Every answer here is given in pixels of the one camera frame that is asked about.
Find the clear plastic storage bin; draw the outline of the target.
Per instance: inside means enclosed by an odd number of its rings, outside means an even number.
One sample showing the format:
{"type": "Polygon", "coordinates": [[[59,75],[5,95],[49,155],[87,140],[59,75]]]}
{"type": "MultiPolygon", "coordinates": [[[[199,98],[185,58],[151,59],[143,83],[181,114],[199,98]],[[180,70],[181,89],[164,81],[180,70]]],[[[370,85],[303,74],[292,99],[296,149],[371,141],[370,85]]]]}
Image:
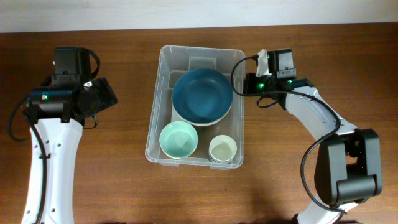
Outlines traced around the clear plastic storage bin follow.
{"type": "Polygon", "coordinates": [[[236,63],[245,57],[241,50],[165,45],[160,50],[154,100],[150,117],[145,155],[147,160],[163,166],[207,166],[212,169],[237,169],[244,160],[244,98],[233,95],[228,114],[211,126],[197,126],[198,146],[193,154],[182,159],[167,156],[160,147],[163,128],[181,118],[172,106],[172,90],[178,79],[196,68],[210,68],[221,72],[228,80],[236,63]],[[237,152],[229,163],[217,163],[209,155],[213,138],[227,135],[237,144],[237,152]]]}

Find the cream cup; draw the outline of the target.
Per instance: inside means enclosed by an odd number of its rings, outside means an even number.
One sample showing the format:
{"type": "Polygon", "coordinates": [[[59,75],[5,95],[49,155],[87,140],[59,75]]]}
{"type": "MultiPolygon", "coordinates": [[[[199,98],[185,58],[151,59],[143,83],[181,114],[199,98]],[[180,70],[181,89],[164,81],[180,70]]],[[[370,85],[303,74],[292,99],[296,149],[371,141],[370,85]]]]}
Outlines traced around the cream cup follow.
{"type": "Polygon", "coordinates": [[[237,153],[237,144],[233,138],[227,135],[214,137],[209,145],[209,156],[218,163],[229,163],[237,153]]]}

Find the mint green small bowl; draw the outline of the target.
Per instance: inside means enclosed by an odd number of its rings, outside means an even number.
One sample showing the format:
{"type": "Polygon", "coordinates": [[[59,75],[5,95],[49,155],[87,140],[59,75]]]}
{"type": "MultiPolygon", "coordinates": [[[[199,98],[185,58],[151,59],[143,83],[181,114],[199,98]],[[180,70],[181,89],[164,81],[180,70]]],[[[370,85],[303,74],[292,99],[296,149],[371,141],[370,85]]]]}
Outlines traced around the mint green small bowl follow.
{"type": "Polygon", "coordinates": [[[174,121],[166,125],[159,136],[160,148],[172,159],[192,155],[198,146],[196,129],[184,121],[174,121]]]}

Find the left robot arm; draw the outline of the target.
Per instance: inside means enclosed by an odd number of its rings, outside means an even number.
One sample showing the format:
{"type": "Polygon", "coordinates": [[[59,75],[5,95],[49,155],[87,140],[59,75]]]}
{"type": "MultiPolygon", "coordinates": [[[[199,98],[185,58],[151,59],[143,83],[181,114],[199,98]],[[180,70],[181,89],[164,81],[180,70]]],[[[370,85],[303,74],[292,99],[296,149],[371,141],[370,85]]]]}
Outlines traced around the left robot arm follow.
{"type": "Polygon", "coordinates": [[[99,57],[83,47],[57,47],[55,71],[24,100],[32,160],[23,223],[73,223],[76,153],[85,119],[118,99],[107,79],[91,69],[99,57]]]}

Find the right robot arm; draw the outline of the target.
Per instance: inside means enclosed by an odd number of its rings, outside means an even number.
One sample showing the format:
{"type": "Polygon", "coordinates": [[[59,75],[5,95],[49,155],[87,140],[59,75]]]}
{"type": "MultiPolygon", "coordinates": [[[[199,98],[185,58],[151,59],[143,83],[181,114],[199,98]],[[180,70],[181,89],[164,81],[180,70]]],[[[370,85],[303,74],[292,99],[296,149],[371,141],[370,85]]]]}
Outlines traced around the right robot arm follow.
{"type": "Polygon", "coordinates": [[[359,129],[340,116],[307,78],[297,78],[291,49],[251,56],[241,96],[272,99],[295,116],[315,142],[300,163],[300,178],[310,197],[292,223],[339,223],[349,210],[382,191],[381,150],[373,129],[359,129]]]}

